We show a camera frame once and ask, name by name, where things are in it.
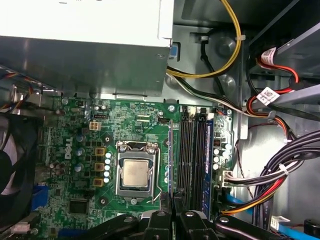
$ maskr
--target screw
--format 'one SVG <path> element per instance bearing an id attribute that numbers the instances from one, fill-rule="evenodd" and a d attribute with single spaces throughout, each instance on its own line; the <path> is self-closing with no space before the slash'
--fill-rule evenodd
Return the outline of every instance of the screw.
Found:
<path id="1" fill-rule="evenodd" d="M 149 148 L 148 151 L 150 154 L 155 154 L 155 152 L 156 152 L 156 150 L 154 148 Z"/>
<path id="2" fill-rule="evenodd" d="M 67 98 L 62 98 L 62 100 L 61 100 L 61 103 L 63 104 L 63 105 L 67 105 L 68 104 L 68 99 Z"/>
<path id="3" fill-rule="evenodd" d="M 158 111 L 157 115 L 158 115 L 158 117 L 163 117 L 164 116 L 164 112 L 163 111 Z"/>
<path id="4" fill-rule="evenodd" d="M 137 199 L 136 198 L 131 198 L 131 204 L 136 205 L 137 204 Z"/>
<path id="5" fill-rule="evenodd" d="M 126 151 L 126 148 L 125 148 L 124 146 L 121 146 L 121 147 L 119 148 L 119 151 L 120 151 L 121 153 L 123 153 L 123 152 Z"/>
<path id="6" fill-rule="evenodd" d="M 130 222 L 132 222 L 132 217 L 126 217 L 123 221 L 125 223 L 130 223 Z"/>
<path id="7" fill-rule="evenodd" d="M 176 110 L 176 108 L 175 108 L 175 106 L 170 105 L 170 106 L 168 107 L 168 110 L 169 110 L 170 112 L 173 112 L 174 110 Z"/>
<path id="8" fill-rule="evenodd" d="M 193 215 L 195 215 L 192 211 L 187 211 L 186 213 L 185 213 L 185 215 L 187 216 L 187 217 L 192 217 Z"/>
<path id="9" fill-rule="evenodd" d="M 157 214 L 157 216 L 159 216 L 159 217 L 163 217 L 163 216 L 165 216 L 166 214 L 165 214 L 165 212 L 164 211 L 160 211 L 160 212 L 158 212 L 158 214 Z"/>
<path id="10" fill-rule="evenodd" d="M 163 55 L 163 54 L 157 54 L 156 57 L 157 57 L 158 59 L 163 59 L 163 58 L 165 57 L 165 55 Z"/>
<path id="11" fill-rule="evenodd" d="M 223 216 L 223 217 L 220 217 L 220 222 L 222 222 L 222 223 L 228 223 L 229 222 L 229 219 L 228 218 L 226 218 L 225 216 Z"/>
<path id="12" fill-rule="evenodd" d="M 37 235 L 37 234 L 39 233 L 39 231 L 38 231 L 37 228 L 32 228 L 32 229 L 30 230 L 30 233 L 31 233 L 32 235 Z"/>

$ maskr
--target barcode label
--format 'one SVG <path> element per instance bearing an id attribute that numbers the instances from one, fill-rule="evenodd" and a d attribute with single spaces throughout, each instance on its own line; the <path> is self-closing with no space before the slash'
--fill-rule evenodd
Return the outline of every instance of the barcode label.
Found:
<path id="1" fill-rule="evenodd" d="M 270 87 L 266 87 L 262 92 L 256 96 L 256 98 L 262 102 L 265 106 L 272 103 L 274 100 L 276 100 L 280 95 L 273 91 Z"/>
<path id="2" fill-rule="evenodd" d="M 277 48 L 273 47 L 265 52 L 262 53 L 261 55 L 261 61 L 264 64 L 268 64 L 268 65 L 275 65 L 274 64 L 274 55 L 276 53 Z"/>

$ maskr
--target chip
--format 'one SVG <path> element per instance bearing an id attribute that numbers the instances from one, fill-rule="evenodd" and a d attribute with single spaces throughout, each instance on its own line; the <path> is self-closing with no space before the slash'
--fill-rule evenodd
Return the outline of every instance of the chip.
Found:
<path id="1" fill-rule="evenodd" d="M 88 201 L 86 199 L 70 200 L 69 213 L 71 213 L 71 214 L 87 214 L 88 213 Z"/>
<path id="2" fill-rule="evenodd" d="M 102 187 L 103 185 L 104 185 L 104 181 L 102 178 L 93 179 L 93 186 L 94 187 Z"/>
<path id="3" fill-rule="evenodd" d="M 61 189 L 56 189 L 54 192 L 55 196 L 60 196 L 61 195 Z"/>
<path id="4" fill-rule="evenodd" d="M 96 162 L 94 164 L 94 171 L 103 172 L 105 169 L 105 164 L 103 162 Z"/>
<path id="5" fill-rule="evenodd" d="M 104 156 L 106 154 L 106 150 L 104 147 L 96 147 L 94 153 L 96 156 Z"/>
<path id="6" fill-rule="evenodd" d="M 214 147 L 220 147 L 220 146 L 221 146 L 221 141 L 220 141 L 220 139 L 214 139 L 214 140 L 213 140 L 213 146 L 214 146 Z"/>

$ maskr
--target blue ram module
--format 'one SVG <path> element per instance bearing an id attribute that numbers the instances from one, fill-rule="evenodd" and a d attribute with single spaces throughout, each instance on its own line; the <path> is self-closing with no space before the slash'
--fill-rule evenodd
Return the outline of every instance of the blue ram module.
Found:
<path id="1" fill-rule="evenodd" d="M 214 121 L 206 123 L 206 143 L 205 155 L 203 159 L 204 178 L 202 184 L 202 211 L 210 220 L 211 210 L 211 180 L 212 180 L 212 161 L 213 161 L 213 140 L 214 140 Z"/>

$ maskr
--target white sticker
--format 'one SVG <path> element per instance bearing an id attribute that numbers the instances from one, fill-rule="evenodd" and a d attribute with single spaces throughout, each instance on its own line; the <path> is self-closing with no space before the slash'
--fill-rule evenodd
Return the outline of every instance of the white sticker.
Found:
<path id="1" fill-rule="evenodd" d="M 274 55 L 276 53 L 276 50 L 277 50 L 277 48 L 273 47 L 273 48 L 270 48 L 269 50 L 265 51 L 264 53 L 262 53 L 261 61 L 264 64 L 275 65 L 274 64 Z"/>
<path id="2" fill-rule="evenodd" d="M 274 218 L 274 216 L 271 217 L 270 227 L 276 231 L 279 230 L 279 222 Z"/>
<path id="3" fill-rule="evenodd" d="M 272 216 L 273 219 L 277 220 L 278 223 L 289 223 L 290 220 L 288 218 L 285 218 L 284 216 Z"/>
<path id="4" fill-rule="evenodd" d="M 262 92 L 256 96 L 256 98 L 264 105 L 268 105 L 276 100 L 280 95 L 273 91 L 270 87 L 266 87 Z"/>

